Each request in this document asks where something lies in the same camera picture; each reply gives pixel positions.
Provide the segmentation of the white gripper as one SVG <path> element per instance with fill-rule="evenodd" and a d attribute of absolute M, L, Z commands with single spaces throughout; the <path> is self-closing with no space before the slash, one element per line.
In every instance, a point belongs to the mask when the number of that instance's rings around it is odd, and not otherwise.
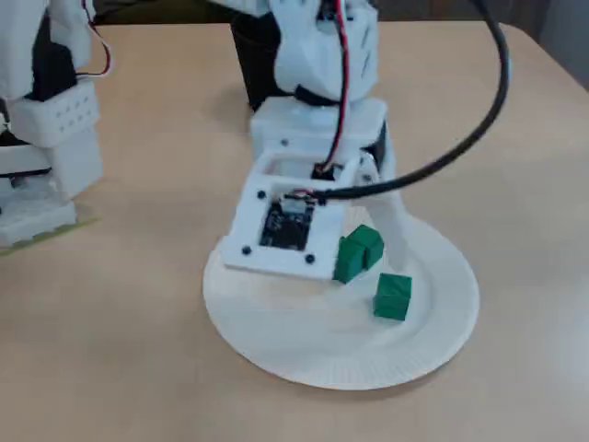
<path fill-rule="evenodd" d="M 338 116 L 335 108 L 312 107 L 293 98 L 266 99 L 250 120 L 254 157 L 250 174 L 309 178 L 315 165 L 329 154 Z M 357 167 L 355 186 L 367 185 L 362 178 L 365 174 L 373 183 L 396 177 L 387 116 L 387 104 L 376 98 L 362 99 L 347 109 L 333 163 L 338 168 L 350 164 Z M 344 233 L 351 233 L 360 221 L 370 221 L 385 243 L 387 267 L 395 273 L 405 273 L 409 265 L 407 218 L 400 192 L 382 193 L 352 201 Z"/>

